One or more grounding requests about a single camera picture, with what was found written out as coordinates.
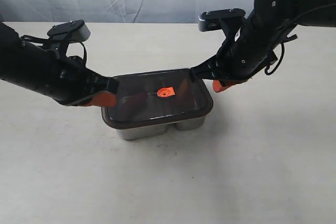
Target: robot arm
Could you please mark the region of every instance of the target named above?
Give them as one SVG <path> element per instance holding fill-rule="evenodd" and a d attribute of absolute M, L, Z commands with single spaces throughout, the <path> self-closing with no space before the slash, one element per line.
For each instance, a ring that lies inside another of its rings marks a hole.
<path fill-rule="evenodd" d="M 201 31 L 222 29 L 226 36 L 215 56 L 191 69 L 192 78 L 215 80 L 216 92 L 246 82 L 262 69 L 273 74 L 283 59 L 284 44 L 297 39 L 288 37 L 296 26 L 335 27 L 336 0 L 255 0 L 254 10 L 247 19 L 244 16 L 241 9 L 199 16 Z M 279 60 L 273 52 L 278 45 Z"/>
<path fill-rule="evenodd" d="M 114 106 L 118 81 L 85 66 L 84 46 L 83 58 L 66 56 L 70 43 L 83 45 L 89 38 L 84 21 L 54 26 L 48 36 L 48 39 L 19 37 L 12 28 L 0 23 L 0 78 L 65 106 Z"/>

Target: metal tray compartment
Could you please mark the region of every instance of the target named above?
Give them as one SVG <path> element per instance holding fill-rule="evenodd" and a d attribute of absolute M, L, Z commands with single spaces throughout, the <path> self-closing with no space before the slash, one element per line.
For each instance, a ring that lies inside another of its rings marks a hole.
<path fill-rule="evenodd" d="M 164 134 L 170 124 L 179 131 L 201 127 L 213 107 L 202 80 L 192 82 L 189 69 L 164 70 L 115 77 L 120 81 L 117 105 L 102 108 L 106 124 L 125 140 Z"/>

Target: table surface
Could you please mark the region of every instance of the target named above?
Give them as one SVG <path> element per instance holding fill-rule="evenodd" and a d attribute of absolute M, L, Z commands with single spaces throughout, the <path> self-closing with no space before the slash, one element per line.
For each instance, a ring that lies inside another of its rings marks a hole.
<path fill-rule="evenodd" d="M 88 67 L 106 76 L 192 67 L 223 40 L 196 24 L 87 25 Z M 211 91 L 200 129 L 134 142 L 99 108 L 0 82 L 0 223 L 333 223 L 336 30 L 296 32 L 273 76 Z"/>

